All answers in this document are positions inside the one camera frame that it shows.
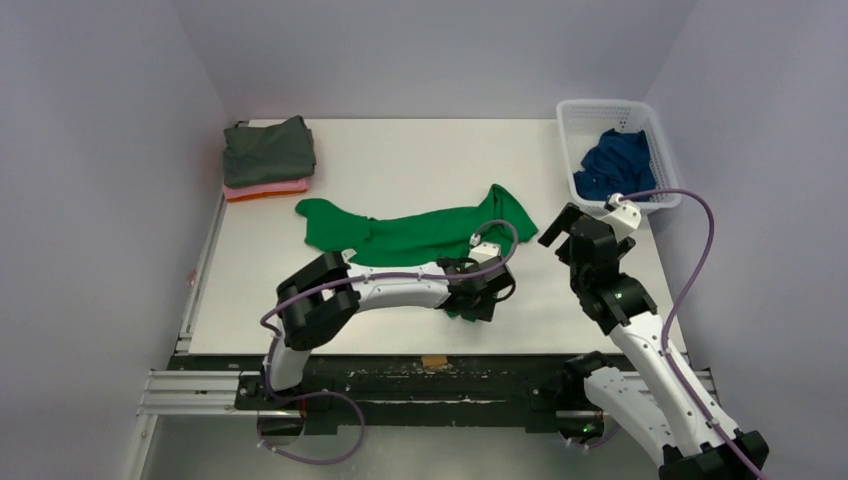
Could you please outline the green t-shirt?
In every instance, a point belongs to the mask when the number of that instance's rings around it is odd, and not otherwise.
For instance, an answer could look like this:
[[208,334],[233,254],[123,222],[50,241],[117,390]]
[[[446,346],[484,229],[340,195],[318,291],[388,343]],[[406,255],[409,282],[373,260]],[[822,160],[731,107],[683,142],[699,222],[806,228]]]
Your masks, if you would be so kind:
[[295,212],[307,221],[305,242],[324,254],[277,287],[278,301],[345,276],[331,267],[333,253],[355,251],[353,261],[368,267],[397,271],[440,259],[470,256],[469,239],[487,222],[504,220],[484,229],[482,240],[498,245],[506,254],[513,236],[521,243],[531,240],[538,228],[522,205],[503,187],[493,185],[475,207],[456,207],[397,219],[375,219],[342,210],[328,200],[300,201]]

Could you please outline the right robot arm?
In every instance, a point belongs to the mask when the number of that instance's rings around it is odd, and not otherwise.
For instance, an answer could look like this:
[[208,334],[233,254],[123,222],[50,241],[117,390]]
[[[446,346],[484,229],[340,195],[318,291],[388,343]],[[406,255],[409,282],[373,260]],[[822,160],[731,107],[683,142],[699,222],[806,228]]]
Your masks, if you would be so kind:
[[570,269],[570,287],[594,321],[638,372],[648,392],[630,390],[623,373],[599,352],[569,361],[561,392],[589,403],[623,428],[655,463],[662,479],[760,479],[769,447],[726,414],[669,338],[653,298],[620,269],[635,245],[638,207],[615,201],[595,218],[567,204],[539,239]]

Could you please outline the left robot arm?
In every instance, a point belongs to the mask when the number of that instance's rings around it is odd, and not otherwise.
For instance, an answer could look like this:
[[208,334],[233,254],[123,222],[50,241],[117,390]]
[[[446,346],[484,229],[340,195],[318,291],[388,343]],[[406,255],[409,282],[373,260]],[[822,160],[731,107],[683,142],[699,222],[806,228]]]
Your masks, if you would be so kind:
[[277,304],[260,319],[272,334],[259,395],[272,408],[297,399],[311,353],[357,314],[401,307],[442,310],[490,322],[517,287],[504,257],[440,258],[415,266],[371,267],[325,253],[277,286]]

